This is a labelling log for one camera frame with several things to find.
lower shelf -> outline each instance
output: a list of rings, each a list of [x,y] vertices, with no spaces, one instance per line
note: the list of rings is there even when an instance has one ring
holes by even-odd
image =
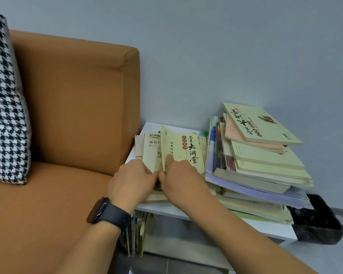
[[[232,270],[220,248],[193,222],[187,220],[154,217],[146,231],[144,251]]]

smartwatch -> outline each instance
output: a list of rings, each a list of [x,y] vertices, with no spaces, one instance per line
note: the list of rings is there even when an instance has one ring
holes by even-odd
[[[102,220],[112,223],[121,230],[126,230],[128,224],[131,222],[131,216],[128,212],[111,204],[109,198],[102,197],[95,203],[86,222],[96,224]]]

white wall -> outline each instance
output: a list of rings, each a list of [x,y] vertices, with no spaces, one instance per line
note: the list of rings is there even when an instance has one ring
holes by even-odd
[[[0,13],[14,29],[137,47],[143,121],[207,129],[223,101],[265,108],[343,209],[343,0],[0,0]]]

hand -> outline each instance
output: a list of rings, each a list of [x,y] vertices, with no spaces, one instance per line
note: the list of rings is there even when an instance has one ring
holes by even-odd
[[[151,173],[143,162],[129,161],[110,180],[108,197],[112,204],[131,214],[150,195],[157,179],[158,173]]]
[[[173,155],[166,157],[166,173],[159,171],[161,188],[174,206],[187,213],[212,195],[206,182],[189,161],[174,161]]]

black garbage bag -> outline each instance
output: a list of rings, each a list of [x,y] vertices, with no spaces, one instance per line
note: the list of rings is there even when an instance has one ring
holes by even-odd
[[[288,207],[297,239],[316,244],[337,244],[343,237],[342,223],[323,198],[317,194],[308,194],[308,197],[314,207],[313,210]]]

